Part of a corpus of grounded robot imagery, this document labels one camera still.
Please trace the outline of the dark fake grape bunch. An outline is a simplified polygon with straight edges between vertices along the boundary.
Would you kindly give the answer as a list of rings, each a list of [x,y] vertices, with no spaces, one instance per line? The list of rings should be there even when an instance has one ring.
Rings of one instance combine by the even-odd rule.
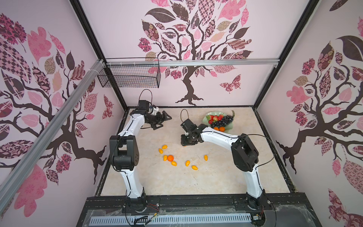
[[[232,110],[231,115],[223,115],[223,119],[221,121],[213,122],[211,125],[212,128],[214,127],[226,127],[227,125],[231,124],[234,121],[235,112]]]

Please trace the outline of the light green wavy fruit bowl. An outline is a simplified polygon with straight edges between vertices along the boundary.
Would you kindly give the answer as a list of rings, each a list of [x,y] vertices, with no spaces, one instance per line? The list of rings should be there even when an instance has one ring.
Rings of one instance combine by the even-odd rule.
[[[233,128],[233,121],[235,117],[235,111],[232,110],[231,114],[226,114],[220,111],[213,111],[207,113],[202,122],[207,126],[215,130],[222,129],[222,132],[229,132]]]

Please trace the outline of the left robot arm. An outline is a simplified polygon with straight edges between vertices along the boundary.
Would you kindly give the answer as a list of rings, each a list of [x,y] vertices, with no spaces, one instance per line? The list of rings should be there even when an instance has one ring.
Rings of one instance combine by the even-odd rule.
[[[124,129],[110,137],[110,163],[123,177],[126,186],[126,209],[134,209],[137,213],[147,209],[145,189],[136,169],[140,160],[136,136],[144,124],[149,124],[151,129],[157,130],[163,127],[163,122],[171,119],[166,111],[160,112],[151,102],[140,100],[138,106],[130,113]]]

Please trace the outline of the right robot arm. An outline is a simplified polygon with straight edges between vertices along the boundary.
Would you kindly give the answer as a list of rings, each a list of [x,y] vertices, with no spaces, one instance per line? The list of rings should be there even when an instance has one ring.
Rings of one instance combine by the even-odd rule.
[[[232,153],[233,163],[243,171],[247,185],[246,204],[252,210],[260,210],[267,202],[265,190],[261,185],[258,171],[259,152],[249,135],[230,135],[208,127],[205,124],[181,124],[184,134],[181,135],[182,146],[193,146],[210,142]]]

